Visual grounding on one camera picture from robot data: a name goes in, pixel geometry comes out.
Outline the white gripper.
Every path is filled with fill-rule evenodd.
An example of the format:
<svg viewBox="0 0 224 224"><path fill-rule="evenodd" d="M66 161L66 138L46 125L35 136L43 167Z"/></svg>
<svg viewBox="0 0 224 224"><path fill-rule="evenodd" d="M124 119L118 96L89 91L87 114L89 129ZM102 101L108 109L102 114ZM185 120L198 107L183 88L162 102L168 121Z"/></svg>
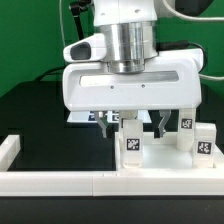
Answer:
<svg viewBox="0 0 224 224"><path fill-rule="evenodd" d="M105 36L98 33L64 48L69 63L63 72L65 106L71 111L95 111L94 118L107 137L102 111L160 110L154 138L162 138L170 110L196 108L201 103L200 49L161 51L136 74L114 74L103 62Z"/></svg>

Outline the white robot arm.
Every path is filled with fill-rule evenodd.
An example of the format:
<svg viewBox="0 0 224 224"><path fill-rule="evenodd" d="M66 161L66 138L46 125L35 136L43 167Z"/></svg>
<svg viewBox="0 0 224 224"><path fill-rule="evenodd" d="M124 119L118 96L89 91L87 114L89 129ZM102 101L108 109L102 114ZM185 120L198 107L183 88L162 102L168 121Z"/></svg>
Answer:
<svg viewBox="0 0 224 224"><path fill-rule="evenodd" d="M71 111L158 111L157 138L173 110L194 111L201 103L202 47L187 41L159 43L159 18L224 22L204 17L214 0L78 0L91 5L96 32L64 48L63 99Z"/></svg>

